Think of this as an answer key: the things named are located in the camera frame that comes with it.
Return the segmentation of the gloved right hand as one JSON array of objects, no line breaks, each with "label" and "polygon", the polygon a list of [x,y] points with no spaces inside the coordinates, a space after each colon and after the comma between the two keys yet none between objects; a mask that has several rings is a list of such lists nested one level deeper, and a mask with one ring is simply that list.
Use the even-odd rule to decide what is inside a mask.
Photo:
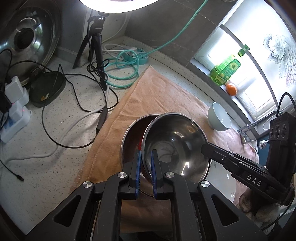
[{"label": "gloved right hand", "polygon": [[280,214],[280,207],[277,204],[268,204],[262,198],[256,197],[250,190],[240,196],[237,207],[250,220],[260,225],[275,221]]}]

